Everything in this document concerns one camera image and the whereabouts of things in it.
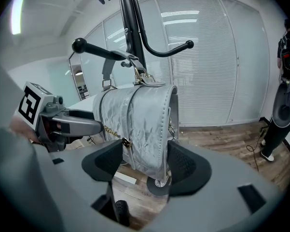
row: round black base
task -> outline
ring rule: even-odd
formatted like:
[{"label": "round black base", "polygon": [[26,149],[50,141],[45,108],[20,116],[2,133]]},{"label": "round black base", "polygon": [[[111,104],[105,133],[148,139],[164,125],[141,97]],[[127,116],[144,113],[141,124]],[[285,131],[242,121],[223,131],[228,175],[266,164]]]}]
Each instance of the round black base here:
[{"label": "round black base", "polygon": [[155,179],[148,177],[147,188],[149,192],[151,192],[153,195],[156,195],[156,196],[168,195],[169,188],[170,188],[170,179],[171,178],[169,177],[165,186],[163,186],[162,188],[159,188],[155,185]]}]

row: black pants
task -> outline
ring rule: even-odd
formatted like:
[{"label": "black pants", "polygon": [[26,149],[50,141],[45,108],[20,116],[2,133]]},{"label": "black pants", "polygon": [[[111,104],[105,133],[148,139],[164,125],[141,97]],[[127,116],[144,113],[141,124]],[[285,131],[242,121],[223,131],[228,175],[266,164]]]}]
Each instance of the black pants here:
[{"label": "black pants", "polygon": [[268,131],[264,137],[264,140],[266,141],[266,146],[262,150],[262,153],[264,156],[268,157],[271,155],[273,150],[277,148],[280,143],[286,138],[288,133],[290,132],[290,125],[286,128],[280,128],[276,126],[274,121],[272,120]]}]

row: silver handbag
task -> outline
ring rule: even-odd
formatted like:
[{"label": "silver handbag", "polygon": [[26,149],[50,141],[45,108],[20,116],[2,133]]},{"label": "silver handbag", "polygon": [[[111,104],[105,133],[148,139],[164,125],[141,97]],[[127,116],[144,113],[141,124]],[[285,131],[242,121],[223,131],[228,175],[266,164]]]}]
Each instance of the silver handbag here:
[{"label": "silver handbag", "polygon": [[165,182],[167,141],[179,136],[177,87],[156,82],[134,55],[120,50],[112,52],[130,61],[135,86],[122,89],[112,86],[110,74],[115,61],[105,60],[103,91],[93,103],[95,120],[104,125],[102,138],[121,139],[124,161],[133,169]]}]

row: black cable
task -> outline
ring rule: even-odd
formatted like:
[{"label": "black cable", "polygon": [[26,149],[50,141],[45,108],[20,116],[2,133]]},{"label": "black cable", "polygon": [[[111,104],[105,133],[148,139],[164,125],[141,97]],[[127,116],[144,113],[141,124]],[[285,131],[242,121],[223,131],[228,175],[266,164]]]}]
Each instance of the black cable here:
[{"label": "black cable", "polygon": [[94,143],[95,145],[97,145],[97,144],[93,141],[92,137],[89,136],[89,138],[90,138],[90,140],[91,140],[92,143]]},{"label": "black cable", "polygon": [[259,138],[258,138],[258,140],[257,140],[257,143],[256,143],[255,148],[253,148],[251,145],[247,145],[247,146],[246,146],[246,149],[247,149],[249,152],[253,152],[253,157],[254,157],[254,162],[255,162],[256,168],[257,168],[257,172],[259,172],[260,170],[259,170],[259,166],[257,165],[257,162],[256,162],[256,158],[255,158],[255,150],[256,150],[256,148],[257,148],[257,145],[259,145],[259,141],[260,141],[261,137],[265,134],[265,132],[266,132],[265,130],[263,130],[263,131],[261,132],[261,134],[260,134],[260,136],[259,136]]}]

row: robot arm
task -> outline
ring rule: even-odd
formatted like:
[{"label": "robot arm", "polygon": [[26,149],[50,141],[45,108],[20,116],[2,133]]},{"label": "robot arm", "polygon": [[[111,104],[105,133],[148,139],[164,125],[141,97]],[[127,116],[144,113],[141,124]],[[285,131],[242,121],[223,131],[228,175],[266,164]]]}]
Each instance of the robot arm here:
[{"label": "robot arm", "polygon": [[49,152],[64,150],[66,144],[103,130],[93,113],[65,108],[61,96],[54,96],[38,84],[26,82],[24,92],[17,115]]}]

